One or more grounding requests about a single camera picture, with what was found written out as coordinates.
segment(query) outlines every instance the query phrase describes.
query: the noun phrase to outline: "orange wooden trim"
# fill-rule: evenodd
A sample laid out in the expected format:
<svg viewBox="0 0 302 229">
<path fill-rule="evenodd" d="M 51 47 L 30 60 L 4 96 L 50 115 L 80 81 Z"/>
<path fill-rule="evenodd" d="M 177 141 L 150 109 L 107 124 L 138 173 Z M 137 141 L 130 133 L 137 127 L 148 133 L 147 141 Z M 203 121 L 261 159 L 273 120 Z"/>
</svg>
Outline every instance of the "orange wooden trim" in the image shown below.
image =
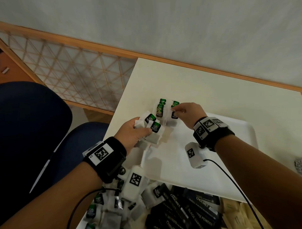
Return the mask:
<svg viewBox="0 0 302 229">
<path fill-rule="evenodd" d="M 229 73 L 229 72 L 206 68 L 206 67 L 202 67 L 202 66 L 198 66 L 198 65 L 194 65 L 194 64 L 188 64 L 188 63 L 165 59 L 165 58 L 161 58 L 161 57 L 157 57 L 157 56 L 151 56 L 151 55 L 147 55 L 147 54 L 143 54 L 143 53 L 132 52 L 132 51 L 115 48 L 115 47 L 110 47 L 110 46 L 106 46 L 106 45 L 102 45 L 102 44 L 98 44 L 98 43 L 79 40 L 79 39 L 75 39 L 72 37 L 66 37 L 66 36 L 62 36 L 62 35 L 42 32 L 39 30 L 29 29 L 29 28 L 25 28 L 25 27 L 20 27 L 20 26 L 8 24 L 5 22 L 0 22 L 0 29 L 5 30 L 5 31 L 20 33 L 20 34 L 30 36 L 30 37 L 37 37 L 37 38 L 41 38 L 41 39 L 55 41 L 55 42 L 67 44 L 70 46 L 76 46 L 79 48 L 85 48 L 85 49 L 90 49 L 90 50 L 94 50 L 94 51 L 98 51 L 98 52 L 104 52 L 104 53 L 108 53 L 108 54 L 112 54 L 112 55 L 116 55 L 116 56 L 132 58 L 132 59 L 144 58 L 144 59 L 159 61 L 159 62 L 163 62 L 163 63 L 167 63 L 167 64 L 173 64 L 173 65 L 177 65 L 177 66 L 181 66 L 181 67 L 185 67 L 185 68 L 191 68 L 191 69 L 200 70 L 200 71 L 204 71 L 204 72 L 214 73 L 214 74 L 218 74 L 218 75 L 222 75 L 222 76 L 228 76 L 228 77 L 243 79 L 243 80 L 247 80 L 247 81 L 251 81 L 251 82 L 255 82 L 255 83 L 261 83 L 261 84 L 266 84 L 266 85 L 270 85 L 270 86 L 274 86 L 274 87 L 302 92 L 301 87 L 272 82 L 272 81 L 263 80 L 263 79 L 257 79 L 257 78 L 243 76 L 243 75 L 239 75 L 239 74 L 235 74 L 235 73 Z"/>
<path fill-rule="evenodd" d="M 22 60 L 12 51 L 6 44 L 0 39 L 0 48 L 5 52 L 32 80 L 36 83 L 43 84 L 42 80 L 40 80 L 37 75 L 22 62 Z"/>
<path fill-rule="evenodd" d="M 97 111 L 97 112 L 101 112 L 101 113 L 108 114 L 108 115 L 114 115 L 113 111 L 107 111 L 107 110 L 103 110 L 103 109 L 100 109 L 100 108 L 84 105 L 84 104 L 81 104 L 81 103 L 71 102 L 69 100 L 64 100 L 64 102 L 67 103 L 68 105 L 74 105 L 74 106 L 77 106 L 77 107 L 85 108 L 87 110 Z"/>
</svg>

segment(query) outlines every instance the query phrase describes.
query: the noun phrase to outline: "forearm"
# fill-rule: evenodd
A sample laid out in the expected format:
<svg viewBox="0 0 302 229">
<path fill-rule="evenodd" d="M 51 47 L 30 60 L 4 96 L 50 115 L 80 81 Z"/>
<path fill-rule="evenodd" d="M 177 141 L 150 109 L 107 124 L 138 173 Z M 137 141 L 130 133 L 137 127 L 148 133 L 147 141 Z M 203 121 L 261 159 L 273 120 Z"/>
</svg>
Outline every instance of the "forearm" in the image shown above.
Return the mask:
<svg viewBox="0 0 302 229">
<path fill-rule="evenodd" d="M 302 178 L 298 174 L 233 135 L 218 140 L 215 150 L 273 228 L 300 222 Z"/>
<path fill-rule="evenodd" d="M 70 214 L 87 193 L 99 189 L 102 180 L 85 162 L 46 190 L 6 221 L 5 228 L 66 228 Z M 70 228 L 76 228 L 96 193 L 88 196 L 77 208 Z"/>
</svg>

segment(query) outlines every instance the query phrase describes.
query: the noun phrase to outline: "gray wall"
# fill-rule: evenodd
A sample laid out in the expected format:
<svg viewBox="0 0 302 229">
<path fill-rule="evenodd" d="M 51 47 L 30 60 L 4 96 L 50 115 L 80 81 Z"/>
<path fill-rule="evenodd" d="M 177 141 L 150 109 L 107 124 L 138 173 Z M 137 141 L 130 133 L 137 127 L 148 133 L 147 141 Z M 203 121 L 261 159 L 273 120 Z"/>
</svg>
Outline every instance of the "gray wall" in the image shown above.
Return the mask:
<svg viewBox="0 0 302 229">
<path fill-rule="evenodd" d="M 302 87 L 301 0 L 2 0 L 0 21 Z"/>
</svg>

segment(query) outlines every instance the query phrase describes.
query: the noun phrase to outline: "geometric patterned panel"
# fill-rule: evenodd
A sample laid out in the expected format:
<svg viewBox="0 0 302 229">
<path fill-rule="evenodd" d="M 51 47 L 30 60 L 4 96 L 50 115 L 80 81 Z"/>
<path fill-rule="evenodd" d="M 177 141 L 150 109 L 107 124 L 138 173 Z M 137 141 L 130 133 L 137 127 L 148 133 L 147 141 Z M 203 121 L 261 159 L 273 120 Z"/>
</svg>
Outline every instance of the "geometric patterned panel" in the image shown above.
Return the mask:
<svg viewBox="0 0 302 229">
<path fill-rule="evenodd" d="M 0 31 L 0 39 L 62 99 L 115 111 L 136 59 Z"/>
</svg>

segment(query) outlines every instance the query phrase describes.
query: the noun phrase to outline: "wire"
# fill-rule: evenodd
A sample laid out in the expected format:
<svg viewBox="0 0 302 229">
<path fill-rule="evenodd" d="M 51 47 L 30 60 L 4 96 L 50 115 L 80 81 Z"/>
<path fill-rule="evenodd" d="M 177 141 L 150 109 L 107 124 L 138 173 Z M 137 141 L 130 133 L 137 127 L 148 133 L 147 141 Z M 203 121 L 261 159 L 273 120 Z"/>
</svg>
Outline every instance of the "wire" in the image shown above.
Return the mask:
<svg viewBox="0 0 302 229">
<path fill-rule="evenodd" d="M 93 191 L 87 193 L 82 199 L 80 199 L 80 201 L 79 201 L 79 202 L 77 203 L 77 205 L 74 207 L 74 209 L 73 209 L 73 211 L 72 211 L 72 213 L 71 213 L 71 215 L 70 215 L 70 217 L 69 217 L 69 220 L 68 220 L 67 229 L 70 228 L 70 224 L 71 224 L 71 220 L 72 220 L 72 218 L 73 218 L 73 215 L 75 214 L 76 209 L 77 209 L 78 206 L 82 203 L 82 201 L 83 201 L 87 196 L 89 196 L 90 194 L 92 194 L 92 193 L 94 193 L 94 192 L 97 192 L 97 191 L 101 191 L 101 190 L 112 190 L 112 191 L 119 191 L 119 192 L 121 192 L 120 189 L 109 189 L 109 188 L 107 189 L 107 188 L 102 188 L 102 189 L 96 189 L 96 190 L 93 190 Z"/>
<path fill-rule="evenodd" d="M 238 185 L 235 183 L 235 181 L 234 181 L 234 180 L 226 173 L 226 171 L 224 171 L 223 168 L 221 168 L 220 165 L 218 165 L 215 161 L 213 161 L 213 160 L 211 160 L 211 159 L 204 159 L 203 161 L 211 161 L 211 162 L 215 163 L 215 164 L 216 164 L 216 165 L 224 172 L 224 174 L 227 175 L 227 177 L 233 182 L 233 184 L 236 186 L 236 188 L 238 188 L 238 190 L 239 190 L 239 192 L 241 193 L 241 195 L 245 198 L 247 204 L 248 204 L 249 207 L 251 208 L 251 210 L 252 210 L 254 216 L 256 217 L 256 219 L 257 219 L 257 221 L 258 221 L 258 223 L 259 223 L 261 229 L 264 229 L 264 227 L 262 226 L 262 224 L 261 224 L 261 222 L 260 222 L 260 220 L 259 220 L 259 218 L 258 218 L 256 212 L 254 211 L 252 205 L 250 204 L 249 200 L 247 199 L 247 197 L 245 196 L 245 194 L 241 191 L 241 189 L 238 187 Z"/>
</svg>

